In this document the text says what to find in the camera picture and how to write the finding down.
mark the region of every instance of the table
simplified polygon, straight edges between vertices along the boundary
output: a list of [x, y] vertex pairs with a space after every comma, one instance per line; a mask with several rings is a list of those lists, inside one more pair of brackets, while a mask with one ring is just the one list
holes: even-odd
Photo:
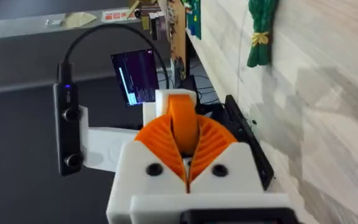
[[269, 158], [270, 192], [305, 223], [358, 223], [358, 1], [281, 0], [272, 66], [249, 68], [246, 0], [203, 0], [190, 36], [221, 101], [233, 95]]

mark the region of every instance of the screw hole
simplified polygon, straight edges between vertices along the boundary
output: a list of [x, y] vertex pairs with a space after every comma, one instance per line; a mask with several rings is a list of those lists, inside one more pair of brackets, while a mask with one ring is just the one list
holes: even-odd
[[150, 164], [146, 168], [146, 173], [152, 177], [162, 174], [162, 171], [163, 171], [163, 167], [159, 163]]
[[227, 171], [226, 166], [222, 164], [216, 164], [212, 168], [212, 173], [217, 177], [225, 177], [228, 175], [229, 172]]

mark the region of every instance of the wires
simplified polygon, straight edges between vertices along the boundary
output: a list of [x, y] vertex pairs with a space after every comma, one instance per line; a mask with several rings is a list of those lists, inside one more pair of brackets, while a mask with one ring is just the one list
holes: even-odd
[[209, 80], [209, 78], [208, 78], [208, 77], [205, 77], [204, 75], [195, 75], [194, 77], [202, 77], [202, 78], [206, 78], [206, 79]]
[[197, 67], [198, 65], [201, 65], [201, 62], [198, 63], [198, 64], [196, 64], [196, 65], [194, 65], [194, 66], [192, 66], [192, 67], [190, 67], [190, 70], [193, 69], [193, 68], [195, 68], [195, 67]]
[[214, 88], [214, 87], [210, 86], [210, 87], [204, 87], [204, 88], [197, 88], [197, 90], [205, 90], [205, 89], [208, 89], [208, 88]]
[[130, 27], [130, 26], [127, 26], [125, 24], [118, 24], [118, 23], [110, 23], [110, 24], [103, 24], [103, 25], [99, 25], [99, 26], [96, 26], [96, 27], [93, 27], [93, 28], [90, 28], [88, 29], [87, 31], [85, 31], [83, 34], [81, 34], [79, 37], [77, 37], [73, 43], [71, 43], [71, 45], [69, 46], [69, 48], [67, 49], [66, 51], [66, 54], [65, 54], [65, 59], [63, 61], [63, 65], [62, 67], [64, 68], [65, 72], [64, 75], [65, 77], [60, 77], [61, 79], [66, 79], [66, 80], [69, 80], [71, 81], [71, 68], [70, 68], [70, 56], [72, 55], [75, 47], [83, 40], [85, 39], [85, 37], [89, 36], [90, 34], [96, 32], [96, 31], [99, 31], [99, 30], [103, 30], [103, 29], [115, 29], [115, 28], [121, 28], [121, 29], [126, 29], [126, 30], [129, 30], [135, 34], [137, 34], [139, 37], [141, 37], [144, 41], [146, 41], [148, 43], [148, 45], [152, 48], [152, 50], [155, 52], [158, 60], [160, 61], [161, 63], [161, 67], [162, 67], [162, 70], [163, 70], [163, 74], [165, 76], [165, 86], [166, 86], [166, 89], [169, 89], [169, 77], [168, 77], [168, 72], [167, 72], [167, 68], [165, 67], [165, 64], [164, 64], [164, 61], [162, 60], [162, 57], [160, 55], [160, 53], [157, 51], [157, 48], [154, 46], [154, 44], [143, 34], [141, 33], [141, 31], [133, 28], [133, 27]]
[[203, 103], [203, 104], [213, 103], [213, 102], [218, 101], [218, 100], [219, 100], [219, 98], [216, 99], [216, 100], [212, 100], [212, 101], [209, 101], [209, 102], [205, 102], [205, 103]]
[[210, 94], [210, 93], [215, 93], [215, 91], [210, 91], [210, 92], [202, 93], [202, 94]]
[[171, 79], [172, 76], [168, 76], [169, 80], [171, 80], [171, 83], [172, 83], [172, 88], [175, 88], [175, 84], [173, 84], [173, 80]]

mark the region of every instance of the sticker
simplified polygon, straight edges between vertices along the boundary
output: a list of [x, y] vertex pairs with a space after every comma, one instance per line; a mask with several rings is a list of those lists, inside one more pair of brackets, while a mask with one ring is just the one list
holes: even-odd
[[[116, 10], [108, 10], [108, 11], [103, 11], [102, 13], [102, 18], [101, 18], [101, 22], [120, 22], [120, 21], [124, 21], [127, 15], [129, 8], [123, 8], [123, 9], [116, 9]], [[128, 20], [135, 20], [136, 17], [134, 15], [134, 13], [132, 13]]]

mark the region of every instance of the yellow ribbon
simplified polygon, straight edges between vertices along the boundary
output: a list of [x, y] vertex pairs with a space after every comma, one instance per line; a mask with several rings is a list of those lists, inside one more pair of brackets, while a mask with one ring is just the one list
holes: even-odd
[[254, 33], [252, 34], [252, 46], [255, 47], [258, 44], [268, 44], [269, 38], [267, 35], [269, 32], [263, 32], [263, 33]]

